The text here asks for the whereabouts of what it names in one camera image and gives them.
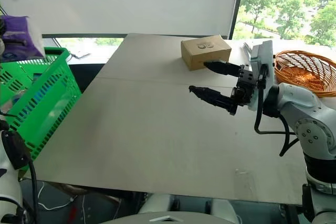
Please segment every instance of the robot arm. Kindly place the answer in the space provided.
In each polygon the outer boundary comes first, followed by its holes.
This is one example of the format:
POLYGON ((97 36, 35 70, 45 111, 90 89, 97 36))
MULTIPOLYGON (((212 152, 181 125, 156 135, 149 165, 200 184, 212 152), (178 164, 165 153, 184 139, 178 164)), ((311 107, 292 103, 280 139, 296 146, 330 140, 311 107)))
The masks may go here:
POLYGON ((302 195, 305 216, 313 223, 334 223, 329 221, 336 220, 336 110, 303 87, 275 84, 272 55, 272 43, 266 41, 253 48, 252 71, 223 61, 205 62, 207 68, 217 73, 238 77, 230 97, 209 88, 190 86, 189 90, 231 115, 235 115, 238 105, 256 110, 258 134, 285 135, 280 156, 299 141, 307 165, 308 185, 303 185, 302 195), (258 127, 262 114, 280 118, 285 131, 261 132, 258 127), (290 143, 290 135, 297 139, 290 143))

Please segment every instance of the floor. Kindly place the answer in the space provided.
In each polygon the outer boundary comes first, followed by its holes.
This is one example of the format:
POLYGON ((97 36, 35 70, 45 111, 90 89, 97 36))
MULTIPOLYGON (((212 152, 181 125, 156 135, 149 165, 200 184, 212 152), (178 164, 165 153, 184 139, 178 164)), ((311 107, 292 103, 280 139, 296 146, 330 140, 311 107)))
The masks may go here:
MULTIPOLYGON (((31 181, 26 179, 20 182, 24 198, 32 205, 31 181)), ((181 211, 204 212, 205 203, 208 198, 179 196, 181 202, 181 211)), ((66 204, 70 197, 45 183, 39 202, 47 208, 66 204)), ((266 204, 246 201, 231 201, 236 213, 241 217, 243 224, 286 224, 284 217, 281 215, 278 204, 266 204)), ((58 210, 46 211, 40 208, 41 224, 97 224, 113 218, 128 215, 129 202, 122 201, 121 206, 114 204, 102 198, 99 194, 91 193, 84 198, 83 214, 83 196, 77 197, 67 207, 58 210)), ((309 222, 300 215, 300 223, 308 224, 309 222)))

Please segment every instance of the window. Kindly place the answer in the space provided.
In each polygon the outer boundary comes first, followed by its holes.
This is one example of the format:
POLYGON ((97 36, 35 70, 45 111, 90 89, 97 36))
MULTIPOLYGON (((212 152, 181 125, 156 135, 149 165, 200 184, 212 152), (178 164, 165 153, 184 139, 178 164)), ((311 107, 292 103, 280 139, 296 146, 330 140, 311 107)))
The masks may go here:
POLYGON ((72 57, 69 64, 106 63, 122 43, 123 38, 56 38, 72 57))
POLYGON ((241 0, 233 39, 297 39, 336 46, 336 0, 241 0))

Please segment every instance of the wicker basket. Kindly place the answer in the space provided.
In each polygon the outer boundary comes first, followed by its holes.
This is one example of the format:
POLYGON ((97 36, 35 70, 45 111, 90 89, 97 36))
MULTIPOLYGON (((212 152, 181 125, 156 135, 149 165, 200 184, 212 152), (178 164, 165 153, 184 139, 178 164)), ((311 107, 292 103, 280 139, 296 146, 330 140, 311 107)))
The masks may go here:
POLYGON ((275 56, 279 83, 303 86, 318 97, 336 97, 336 63, 306 51, 282 51, 275 56))

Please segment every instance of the white window blind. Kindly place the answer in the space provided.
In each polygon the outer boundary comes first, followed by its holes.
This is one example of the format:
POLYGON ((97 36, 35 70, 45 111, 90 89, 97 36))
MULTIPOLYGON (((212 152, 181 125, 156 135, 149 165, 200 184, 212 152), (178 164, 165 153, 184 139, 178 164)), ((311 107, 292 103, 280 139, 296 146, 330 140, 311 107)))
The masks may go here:
POLYGON ((27 15, 43 34, 227 36, 235 0, 0 0, 27 15))

